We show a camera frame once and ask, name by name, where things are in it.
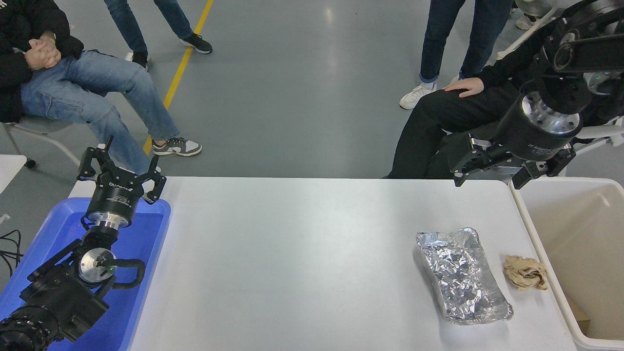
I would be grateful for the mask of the person's right hand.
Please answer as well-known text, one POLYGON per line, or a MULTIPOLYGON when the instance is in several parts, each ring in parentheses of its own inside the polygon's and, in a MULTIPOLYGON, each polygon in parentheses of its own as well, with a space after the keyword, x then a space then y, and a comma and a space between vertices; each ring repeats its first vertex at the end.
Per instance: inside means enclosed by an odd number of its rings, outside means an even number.
POLYGON ((61 60, 61 53, 56 48, 34 47, 24 54, 29 69, 49 69, 61 60))
POLYGON ((481 93, 484 89, 484 83, 480 78, 462 78, 451 82, 448 86, 443 88, 445 92, 461 91, 459 94, 460 98, 474 96, 481 93))

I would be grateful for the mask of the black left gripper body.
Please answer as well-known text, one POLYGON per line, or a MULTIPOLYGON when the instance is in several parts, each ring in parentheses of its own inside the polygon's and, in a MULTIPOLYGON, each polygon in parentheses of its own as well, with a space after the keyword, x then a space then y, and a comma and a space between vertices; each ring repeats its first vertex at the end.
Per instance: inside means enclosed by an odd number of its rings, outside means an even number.
POLYGON ((125 169, 108 170, 96 178, 96 189, 87 208, 93 223, 116 218, 119 223, 132 223, 139 198, 143 195, 138 176, 125 169))

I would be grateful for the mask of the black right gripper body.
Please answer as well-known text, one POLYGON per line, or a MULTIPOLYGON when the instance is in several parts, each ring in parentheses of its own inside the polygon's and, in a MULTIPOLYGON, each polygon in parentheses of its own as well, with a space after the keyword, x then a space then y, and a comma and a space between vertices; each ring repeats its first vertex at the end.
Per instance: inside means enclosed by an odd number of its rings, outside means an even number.
POLYGON ((579 114, 559 113, 541 99, 518 100, 502 118, 493 142, 530 161, 553 157, 581 129, 579 114))

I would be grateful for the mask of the person's left hand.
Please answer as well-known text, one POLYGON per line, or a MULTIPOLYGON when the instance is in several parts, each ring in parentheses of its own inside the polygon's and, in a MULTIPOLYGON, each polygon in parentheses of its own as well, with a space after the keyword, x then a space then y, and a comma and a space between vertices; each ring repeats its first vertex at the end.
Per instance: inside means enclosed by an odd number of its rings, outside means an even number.
POLYGON ((56 48, 56 34, 52 31, 44 31, 38 39, 30 39, 29 44, 32 49, 40 49, 47 54, 56 55, 59 53, 56 48))

